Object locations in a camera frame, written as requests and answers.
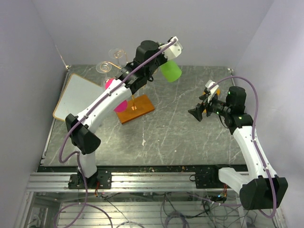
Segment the pink plastic wine glass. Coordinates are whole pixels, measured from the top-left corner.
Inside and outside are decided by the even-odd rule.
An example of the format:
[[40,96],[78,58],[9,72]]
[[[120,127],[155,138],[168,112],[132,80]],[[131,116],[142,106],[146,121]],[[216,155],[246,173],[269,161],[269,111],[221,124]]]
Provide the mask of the pink plastic wine glass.
[[[107,89],[107,88],[111,85],[111,83],[112,83],[113,80],[114,80],[114,78],[110,78],[110,79],[108,79],[108,80],[106,81],[106,83],[105,83],[105,89]],[[114,109],[114,111],[115,111],[116,113],[123,112],[123,111],[126,110],[127,106],[128,106],[128,103],[127,103],[126,100],[124,100],[123,102],[121,102],[121,103]]]

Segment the clear tall wine glass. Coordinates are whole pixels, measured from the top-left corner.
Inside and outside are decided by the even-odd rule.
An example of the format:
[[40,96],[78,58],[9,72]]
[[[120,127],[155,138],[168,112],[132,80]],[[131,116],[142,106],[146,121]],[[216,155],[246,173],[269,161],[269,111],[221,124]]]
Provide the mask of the clear tall wine glass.
[[114,64],[122,68],[127,63],[126,53],[121,48],[112,48],[109,51],[109,56],[114,60]]

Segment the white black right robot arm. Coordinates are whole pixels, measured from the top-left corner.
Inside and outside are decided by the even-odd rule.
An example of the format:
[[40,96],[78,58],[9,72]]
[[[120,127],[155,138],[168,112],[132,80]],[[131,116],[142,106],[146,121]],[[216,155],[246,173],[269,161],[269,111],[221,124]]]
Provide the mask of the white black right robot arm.
[[248,169],[248,177],[231,167],[220,168],[210,175],[209,182],[215,188],[226,184],[240,197],[246,210],[276,209],[280,206],[288,188],[286,178],[279,177],[270,165],[259,143],[254,121],[245,113],[246,91],[239,86],[231,86],[225,101],[218,100],[218,88],[205,89],[199,97],[202,101],[188,112],[198,121],[202,114],[216,114],[224,118],[226,127],[238,143]]

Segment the green plastic wine glass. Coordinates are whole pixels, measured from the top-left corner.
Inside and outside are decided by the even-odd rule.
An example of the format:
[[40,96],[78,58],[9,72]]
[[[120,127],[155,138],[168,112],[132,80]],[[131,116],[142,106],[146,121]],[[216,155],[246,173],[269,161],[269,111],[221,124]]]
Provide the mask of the green plastic wine glass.
[[173,60],[167,61],[165,64],[161,65],[160,71],[170,83],[178,80],[182,74],[181,69]]

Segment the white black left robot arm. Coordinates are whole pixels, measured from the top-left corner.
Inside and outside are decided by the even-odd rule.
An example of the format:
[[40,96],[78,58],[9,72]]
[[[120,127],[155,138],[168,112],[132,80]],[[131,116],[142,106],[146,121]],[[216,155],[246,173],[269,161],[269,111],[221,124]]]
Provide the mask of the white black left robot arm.
[[120,103],[131,97],[141,87],[152,80],[152,75],[160,66],[168,63],[171,46],[177,42],[173,38],[167,44],[144,40],[137,47],[135,58],[128,62],[115,76],[109,87],[87,108],[77,115],[69,114],[66,119],[67,135],[76,147],[80,183],[91,189],[97,182],[95,151],[101,140],[95,132],[106,116]]

